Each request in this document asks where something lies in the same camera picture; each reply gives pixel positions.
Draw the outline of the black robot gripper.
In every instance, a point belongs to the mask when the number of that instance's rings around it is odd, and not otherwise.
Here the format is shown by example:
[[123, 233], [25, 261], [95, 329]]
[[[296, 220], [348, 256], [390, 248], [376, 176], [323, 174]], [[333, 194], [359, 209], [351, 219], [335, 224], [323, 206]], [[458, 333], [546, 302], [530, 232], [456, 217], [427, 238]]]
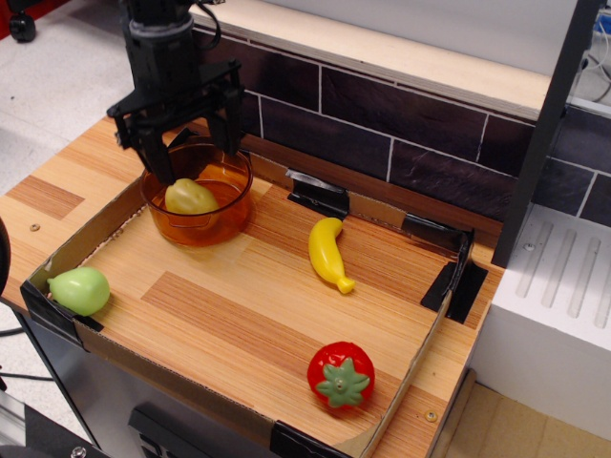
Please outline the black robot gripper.
[[118, 144], [133, 148], [160, 183], [175, 182], [164, 133], [205, 118], [214, 145], [236, 154], [242, 139], [241, 63], [202, 63], [221, 41], [210, 1], [121, 1], [134, 90], [108, 110]]

